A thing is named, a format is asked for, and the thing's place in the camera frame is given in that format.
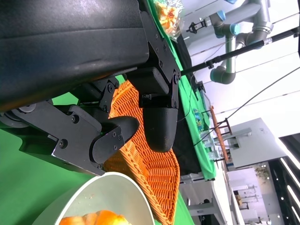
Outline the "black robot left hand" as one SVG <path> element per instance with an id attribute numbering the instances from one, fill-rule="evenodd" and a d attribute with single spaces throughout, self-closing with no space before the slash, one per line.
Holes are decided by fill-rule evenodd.
<path id="1" fill-rule="evenodd" d="M 178 117 L 180 69 L 144 2 L 3 0 L 0 127 L 20 151 L 74 171 L 103 163 L 137 132 L 109 118 L 118 75 L 137 89 L 148 146 L 168 152 Z"/>

